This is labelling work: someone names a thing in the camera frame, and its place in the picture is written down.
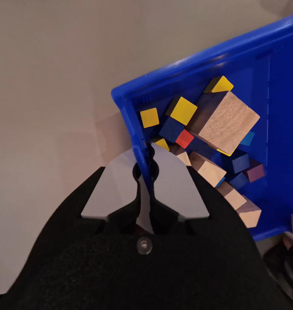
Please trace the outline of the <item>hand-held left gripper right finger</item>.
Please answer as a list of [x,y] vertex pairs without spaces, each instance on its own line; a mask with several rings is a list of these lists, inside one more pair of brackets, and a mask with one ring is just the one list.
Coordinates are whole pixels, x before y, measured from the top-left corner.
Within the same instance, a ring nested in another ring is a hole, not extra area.
[[210,217],[183,161],[156,143],[149,145],[149,159],[149,217],[155,234],[169,234],[179,223]]

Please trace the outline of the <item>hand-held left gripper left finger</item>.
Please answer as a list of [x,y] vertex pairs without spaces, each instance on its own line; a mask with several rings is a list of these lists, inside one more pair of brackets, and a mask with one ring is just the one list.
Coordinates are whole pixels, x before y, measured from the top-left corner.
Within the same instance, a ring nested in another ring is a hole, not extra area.
[[140,176],[133,149],[121,153],[104,168],[81,217],[103,220],[119,231],[135,224],[141,211]]

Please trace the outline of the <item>small red cube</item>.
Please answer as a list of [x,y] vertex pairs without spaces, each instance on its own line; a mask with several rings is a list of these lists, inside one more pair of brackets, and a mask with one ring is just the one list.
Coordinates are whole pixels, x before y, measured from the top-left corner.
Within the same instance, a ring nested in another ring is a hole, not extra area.
[[180,135],[177,137],[175,143],[181,148],[186,149],[189,144],[193,141],[194,136],[187,130],[183,129]]

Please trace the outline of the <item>small purple cube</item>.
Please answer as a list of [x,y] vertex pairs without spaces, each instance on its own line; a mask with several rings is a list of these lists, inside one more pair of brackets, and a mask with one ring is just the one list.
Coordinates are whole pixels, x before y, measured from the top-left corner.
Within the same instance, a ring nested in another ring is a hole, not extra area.
[[243,170],[242,172],[250,183],[253,183],[254,181],[265,176],[264,166],[262,163],[250,158],[249,164],[249,168]]

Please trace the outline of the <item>small light blue cube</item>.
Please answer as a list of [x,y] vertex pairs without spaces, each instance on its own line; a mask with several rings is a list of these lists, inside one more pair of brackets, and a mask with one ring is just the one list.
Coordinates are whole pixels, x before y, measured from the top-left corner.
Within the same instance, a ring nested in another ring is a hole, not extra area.
[[244,145],[244,146],[250,146],[253,138],[255,136],[255,133],[250,131],[246,134],[246,136],[242,139],[242,141],[240,142],[240,145]]

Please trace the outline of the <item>pile of plain wooden cubes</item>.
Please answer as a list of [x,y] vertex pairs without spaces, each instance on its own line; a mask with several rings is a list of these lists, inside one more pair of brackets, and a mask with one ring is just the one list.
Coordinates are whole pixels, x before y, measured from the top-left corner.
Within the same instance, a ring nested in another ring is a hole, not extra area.
[[203,94],[197,110],[185,130],[194,136],[188,149],[192,168],[211,186],[211,192],[224,194],[221,200],[227,201],[236,210],[245,204],[245,198],[229,183],[218,182],[232,173],[231,157],[216,149],[231,153],[257,123],[260,116],[238,99],[232,92],[224,91]]

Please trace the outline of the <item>blue plastic bin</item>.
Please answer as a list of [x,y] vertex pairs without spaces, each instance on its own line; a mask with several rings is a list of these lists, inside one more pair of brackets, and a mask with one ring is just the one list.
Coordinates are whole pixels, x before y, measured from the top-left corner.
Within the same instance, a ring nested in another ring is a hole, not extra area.
[[260,119],[244,150],[264,165],[266,176],[241,193],[261,210],[249,231],[255,241],[291,230],[293,214],[293,15],[240,35],[111,91],[128,129],[132,148],[151,191],[146,144],[159,127],[143,129],[140,111],[156,107],[159,118],[174,97],[196,103],[212,78],[225,76],[233,93]]

